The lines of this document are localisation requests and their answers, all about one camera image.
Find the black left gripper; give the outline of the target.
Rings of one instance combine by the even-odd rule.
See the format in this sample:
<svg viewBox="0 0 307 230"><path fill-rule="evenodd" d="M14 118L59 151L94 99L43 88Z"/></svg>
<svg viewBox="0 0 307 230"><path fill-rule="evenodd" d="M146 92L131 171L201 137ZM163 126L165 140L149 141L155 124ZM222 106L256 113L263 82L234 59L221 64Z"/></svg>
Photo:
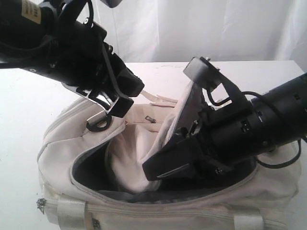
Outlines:
<svg viewBox="0 0 307 230"><path fill-rule="evenodd" d="M83 34L82 27L75 24L76 44L54 43L24 70L59 81L82 95L90 91L88 98L101 105L108 115L123 118L133 105L132 97L141 93L144 83L116 53L112 54L113 47L104 42L105 29L94 23ZM117 86L112 84L107 61Z"/></svg>

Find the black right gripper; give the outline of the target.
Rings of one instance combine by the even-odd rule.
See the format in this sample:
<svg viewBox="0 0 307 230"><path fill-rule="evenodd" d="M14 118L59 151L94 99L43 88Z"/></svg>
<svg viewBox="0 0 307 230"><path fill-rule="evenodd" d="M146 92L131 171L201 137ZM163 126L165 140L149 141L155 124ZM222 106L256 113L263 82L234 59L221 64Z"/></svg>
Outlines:
<svg viewBox="0 0 307 230"><path fill-rule="evenodd" d="M190 82L162 123L155 139L157 153L142 164L147 180L255 169L260 121L252 103L250 110L240 111L230 105L215 110L203 102L202 88ZM167 144L174 133L177 143Z"/></svg>

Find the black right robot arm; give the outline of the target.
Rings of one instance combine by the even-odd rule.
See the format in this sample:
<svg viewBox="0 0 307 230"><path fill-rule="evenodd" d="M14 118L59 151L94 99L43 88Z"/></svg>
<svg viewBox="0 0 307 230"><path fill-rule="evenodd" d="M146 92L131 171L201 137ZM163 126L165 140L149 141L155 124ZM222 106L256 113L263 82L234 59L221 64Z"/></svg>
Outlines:
<svg viewBox="0 0 307 230"><path fill-rule="evenodd" d="M180 127L172 141L143 165L150 181L229 174L277 147L307 139L307 76L270 91L241 91L223 80L228 98L205 104L190 129Z"/></svg>

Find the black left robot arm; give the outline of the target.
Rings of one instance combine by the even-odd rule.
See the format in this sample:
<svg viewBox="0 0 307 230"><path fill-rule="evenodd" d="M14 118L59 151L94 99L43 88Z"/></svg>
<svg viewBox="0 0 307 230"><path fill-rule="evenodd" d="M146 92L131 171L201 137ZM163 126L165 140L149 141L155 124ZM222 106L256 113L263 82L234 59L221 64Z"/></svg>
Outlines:
<svg viewBox="0 0 307 230"><path fill-rule="evenodd" d="M73 93L124 117L143 90L140 78L105 42L90 0L3 0L0 67L61 82Z"/></svg>

